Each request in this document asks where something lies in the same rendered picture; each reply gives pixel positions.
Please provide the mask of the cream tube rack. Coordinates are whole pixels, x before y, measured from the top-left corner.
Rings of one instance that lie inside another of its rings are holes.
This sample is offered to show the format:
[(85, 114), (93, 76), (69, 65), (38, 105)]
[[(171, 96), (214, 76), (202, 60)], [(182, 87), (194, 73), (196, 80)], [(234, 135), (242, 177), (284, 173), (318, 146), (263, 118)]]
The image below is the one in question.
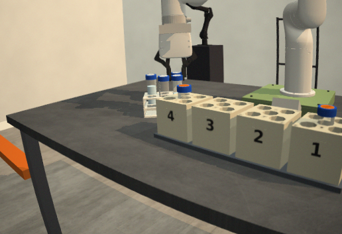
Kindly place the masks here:
[[(169, 95), (172, 95), (173, 91), (169, 91)], [(154, 95), (148, 95), (147, 93), (144, 94), (143, 97), (143, 107), (144, 107), (144, 118), (153, 118), (156, 117), (156, 104), (148, 104), (148, 99), (158, 99), (161, 98), (159, 96), (159, 92)]]

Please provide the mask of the cream bucket adapter with holes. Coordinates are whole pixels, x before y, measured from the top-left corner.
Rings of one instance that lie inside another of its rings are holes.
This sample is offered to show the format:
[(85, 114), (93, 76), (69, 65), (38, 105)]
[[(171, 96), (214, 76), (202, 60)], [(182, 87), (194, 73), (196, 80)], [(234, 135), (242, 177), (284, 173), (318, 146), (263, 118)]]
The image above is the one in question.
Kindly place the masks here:
[(191, 93), (189, 99), (172, 94), (156, 99), (158, 134), (186, 143), (192, 141), (192, 106), (213, 99), (213, 96)]
[[(342, 118), (334, 125), (317, 123), (306, 113), (292, 125), (287, 172), (338, 186), (342, 179)], [(316, 127), (315, 127), (316, 126)]]
[(192, 106), (192, 144), (230, 155), (236, 148), (237, 115), (254, 103), (216, 97)]
[(263, 104), (238, 114), (235, 157), (280, 170), (288, 161), (292, 125), (301, 114)]

